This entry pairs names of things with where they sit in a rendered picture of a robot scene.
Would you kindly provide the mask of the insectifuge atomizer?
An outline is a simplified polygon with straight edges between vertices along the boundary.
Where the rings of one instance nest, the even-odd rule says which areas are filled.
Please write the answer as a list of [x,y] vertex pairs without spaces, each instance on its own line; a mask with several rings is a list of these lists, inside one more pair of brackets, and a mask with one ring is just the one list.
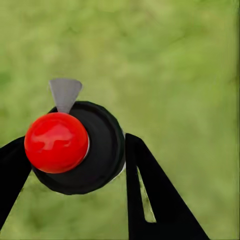
[[26,132],[24,149],[38,179],[52,191],[85,195],[103,188],[126,168],[126,138],[104,107],[76,101],[83,84],[49,80],[56,104]]

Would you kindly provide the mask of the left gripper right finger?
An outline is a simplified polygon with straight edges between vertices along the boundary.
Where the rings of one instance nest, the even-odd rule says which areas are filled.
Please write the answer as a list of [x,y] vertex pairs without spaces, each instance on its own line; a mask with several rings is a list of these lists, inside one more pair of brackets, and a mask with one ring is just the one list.
[[[210,240],[145,142],[125,134],[129,240]],[[156,223],[145,220],[139,167]]]

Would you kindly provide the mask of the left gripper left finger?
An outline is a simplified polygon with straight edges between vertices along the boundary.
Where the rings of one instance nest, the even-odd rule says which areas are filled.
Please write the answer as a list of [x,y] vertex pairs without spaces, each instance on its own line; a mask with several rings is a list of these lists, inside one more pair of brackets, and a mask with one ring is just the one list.
[[0,148],[0,230],[32,170],[24,141],[22,136]]

